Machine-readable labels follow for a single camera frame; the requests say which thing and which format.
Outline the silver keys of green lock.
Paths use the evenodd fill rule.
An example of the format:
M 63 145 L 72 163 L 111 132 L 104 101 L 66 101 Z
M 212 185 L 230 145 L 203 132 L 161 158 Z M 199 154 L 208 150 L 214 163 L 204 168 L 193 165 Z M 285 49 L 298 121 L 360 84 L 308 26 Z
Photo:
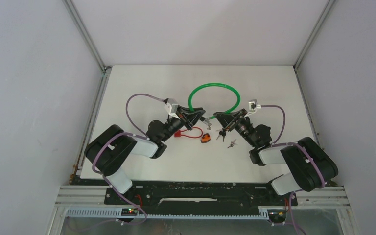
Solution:
M 211 130 L 211 126 L 212 124 L 210 123 L 210 120 L 208 118 L 205 118 L 203 121 L 202 121 L 204 124 L 206 124 L 207 126 L 207 130 Z

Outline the red cable lock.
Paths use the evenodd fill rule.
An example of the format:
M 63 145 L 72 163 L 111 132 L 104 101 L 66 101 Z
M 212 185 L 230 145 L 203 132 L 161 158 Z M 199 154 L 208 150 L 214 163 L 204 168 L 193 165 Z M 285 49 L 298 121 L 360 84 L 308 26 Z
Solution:
M 193 127 L 192 129 L 178 130 L 175 134 L 175 138 L 185 137 L 190 139 L 200 139 L 202 138 L 204 132 L 199 127 Z

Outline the black key bunch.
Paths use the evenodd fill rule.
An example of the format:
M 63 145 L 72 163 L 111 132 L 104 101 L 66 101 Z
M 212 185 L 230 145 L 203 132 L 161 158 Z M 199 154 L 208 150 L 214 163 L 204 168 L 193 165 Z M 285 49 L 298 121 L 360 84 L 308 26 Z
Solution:
M 222 128 L 221 130 L 218 131 L 218 136 L 217 136 L 216 140 L 222 140 L 222 142 L 224 142 L 226 134 L 227 134 L 226 129 Z

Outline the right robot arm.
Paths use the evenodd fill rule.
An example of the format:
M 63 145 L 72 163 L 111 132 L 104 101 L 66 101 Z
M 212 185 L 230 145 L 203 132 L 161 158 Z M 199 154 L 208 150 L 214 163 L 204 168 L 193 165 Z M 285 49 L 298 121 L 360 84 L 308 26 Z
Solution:
M 272 143 L 271 128 L 260 124 L 254 126 L 248 112 L 215 112 L 221 124 L 220 135 L 235 130 L 252 147 L 249 157 L 259 166 L 286 165 L 289 173 L 269 182 L 265 198 L 272 205 L 279 204 L 291 192 L 310 192 L 324 188 L 327 182 L 339 174 L 336 163 L 310 137 L 297 142 Z

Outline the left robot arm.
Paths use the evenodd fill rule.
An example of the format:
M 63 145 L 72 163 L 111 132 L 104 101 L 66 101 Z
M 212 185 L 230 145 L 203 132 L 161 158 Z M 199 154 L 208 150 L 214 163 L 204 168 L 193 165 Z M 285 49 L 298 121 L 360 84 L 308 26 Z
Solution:
M 165 141 L 183 127 L 192 130 L 205 114 L 203 108 L 178 106 L 175 116 L 165 123 L 154 120 L 148 125 L 147 136 L 125 132 L 118 125 L 111 125 L 85 148 L 85 157 L 92 163 L 92 169 L 107 179 L 116 188 L 116 197 L 124 204 L 133 202 L 135 190 L 122 165 L 129 155 L 140 155 L 156 159 L 166 150 Z

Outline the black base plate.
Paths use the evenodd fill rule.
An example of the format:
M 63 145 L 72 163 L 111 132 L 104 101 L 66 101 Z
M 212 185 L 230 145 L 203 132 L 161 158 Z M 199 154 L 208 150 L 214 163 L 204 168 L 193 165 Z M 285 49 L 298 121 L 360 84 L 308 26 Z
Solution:
M 112 188 L 106 190 L 104 204 L 132 203 L 146 214 L 177 215 L 259 215 L 264 206 L 284 210 L 298 204 L 296 196 L 279 196 L 268 183 L 133 181 L 123 198 Z

